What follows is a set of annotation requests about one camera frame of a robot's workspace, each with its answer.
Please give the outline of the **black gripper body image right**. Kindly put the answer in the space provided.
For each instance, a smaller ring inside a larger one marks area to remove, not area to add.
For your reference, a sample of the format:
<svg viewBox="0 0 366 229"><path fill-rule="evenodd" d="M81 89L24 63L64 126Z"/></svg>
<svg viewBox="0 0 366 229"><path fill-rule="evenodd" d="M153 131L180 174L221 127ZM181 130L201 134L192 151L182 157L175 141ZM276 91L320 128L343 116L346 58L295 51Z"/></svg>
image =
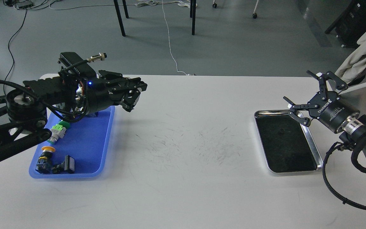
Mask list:
<svg viewBox="0 0 366 229"><path fill-rule="evenodd" d="M337 92L327 91L326 95L327 98L322 100L323 95L318 92L308 101L311 105L317 105L309 109L309 115L317 118L331 132L340 133L343 126L346 126L347 118L357 118L360 110L342 99Z"/></svg>

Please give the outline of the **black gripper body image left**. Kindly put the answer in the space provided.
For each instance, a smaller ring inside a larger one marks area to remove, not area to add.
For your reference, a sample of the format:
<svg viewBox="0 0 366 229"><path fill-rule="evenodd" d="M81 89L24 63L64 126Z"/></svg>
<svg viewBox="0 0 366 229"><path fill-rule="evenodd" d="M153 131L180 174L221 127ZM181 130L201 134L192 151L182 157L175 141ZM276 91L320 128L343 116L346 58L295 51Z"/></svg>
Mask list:
<svg viewBox="0 0 366 229"><path fill-rule="evenodd" d="M86 99L87 114L96 113L115 106L108 89L108 81L102 78L92 78L87 80Z"/></svg>

